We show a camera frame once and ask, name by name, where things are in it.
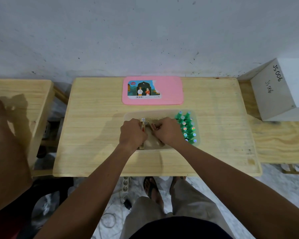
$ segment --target flip-flop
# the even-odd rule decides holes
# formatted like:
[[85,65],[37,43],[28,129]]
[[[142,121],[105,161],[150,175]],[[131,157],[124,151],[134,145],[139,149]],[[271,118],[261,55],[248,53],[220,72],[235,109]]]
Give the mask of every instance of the flip-flop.
[[175,177],[176,177],[176,176],[173,176],[173,180],[171,181],[171,185],[173,184]]
[[145,190],[145,181],[148,180],[148,181],[149,181],[148,197],[151,199],[151,198],[152,198],[152,190],[153,190],[153,189],[157,189],[157,191],[158,191],[158,188],[157,188],[157,185],[156,185],[156,184],[154,184],[154,183],[152,183],[152,182],[150,181],[150,178],[152,178],[152,179],[154,180],[154,177],[152,177],[152,176],[147,176],[147,177],[145,177],[145,179],[144,179],[144,181],[143,181],[143,188],[144,188],[144,190]]

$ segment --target wooden table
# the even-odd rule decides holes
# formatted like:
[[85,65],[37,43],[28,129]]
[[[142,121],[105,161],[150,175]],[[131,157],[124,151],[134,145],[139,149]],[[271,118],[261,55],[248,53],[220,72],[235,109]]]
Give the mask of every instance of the wooden table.
[[263,122],[249,80],[239,81],[260,162],[299,163],[299,122]]
[[[66,96],[53,88],[50,80],[0,79],[0,100],[8,112],[9,127],[24,147],[30,168],[36,161],[54,96],[67,102]],[[48,173],[32,171],[33,176]]]
[[[199,148],[252,175],[261,175],[246,109],[234,78],[182,78],[184,103],[129,106],[121,101],[123,78],[77,78],[73,85],[53,168],[54,176],[89,176],[119,142],[127,112],[155,109],[194,110]],[[195,176],[175,150],[136,151],[122,176]]]

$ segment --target person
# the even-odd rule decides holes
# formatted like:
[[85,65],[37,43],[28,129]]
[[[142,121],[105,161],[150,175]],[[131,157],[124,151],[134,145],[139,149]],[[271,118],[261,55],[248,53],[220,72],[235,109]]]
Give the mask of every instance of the person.
[[[164,118],[154,131],[178,151],[220,201],[256,238],[299,238],[299,208],[255,178],[184,140],[175,119]],[[147,139],[136,119],[125,121],[112,154],[80,184],[45,223],[35,239],[90,239],[129,157]],[[126,217],[121,239],[182,237],[234,238],[217,206],[183,177],[173,178],[173,214],[152,177],[144,180],[148,197],[139,197]]]
[[141,95],[142,95],[142,93],[143,93],[143,90],[142,90],[142,88],[141,88],[141,87],[139,88],[139,90],[137,91],[137,93],[138,93],[138,95],[139,95],[139,96],[141,96]]
[[32,185],[24,149],[8,126],[8,115],[0,100],[0,238],[14,238],[24,225],[24,218],[4,208]]

